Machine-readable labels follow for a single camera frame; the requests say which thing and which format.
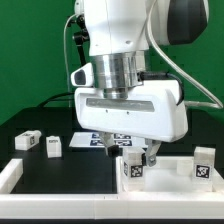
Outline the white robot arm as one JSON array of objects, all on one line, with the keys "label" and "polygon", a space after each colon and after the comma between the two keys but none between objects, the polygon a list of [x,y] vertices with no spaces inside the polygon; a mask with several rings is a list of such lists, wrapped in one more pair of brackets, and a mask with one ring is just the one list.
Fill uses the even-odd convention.
[{"label": "white robot arm", "polygon": [[117,134],[140,137],[142,159],[156,163],[163,142],[187,130],[182,83],[147,69],[150,46],[187,44],[205,30],[208,0],[76,0],[90,62],[71,74],[78,122],[95,130],[106,154],[115,156]]}]

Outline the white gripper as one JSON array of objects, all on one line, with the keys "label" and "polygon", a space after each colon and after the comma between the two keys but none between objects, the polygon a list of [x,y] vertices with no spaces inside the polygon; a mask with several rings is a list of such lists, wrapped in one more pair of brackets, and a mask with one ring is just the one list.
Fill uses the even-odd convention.
[{"label": "white gripper", "polygon": [[105,99],[99,89],[78,88],[75,107],[82,128],[101,131],[100,140],[111,158],[119,155],[112,133],[146,138],[143,158],[149,167],[156,164],[160,141],[176,141],[188,131],[186,108],[176,80],[144,81],[130,89],[125,100]]}]

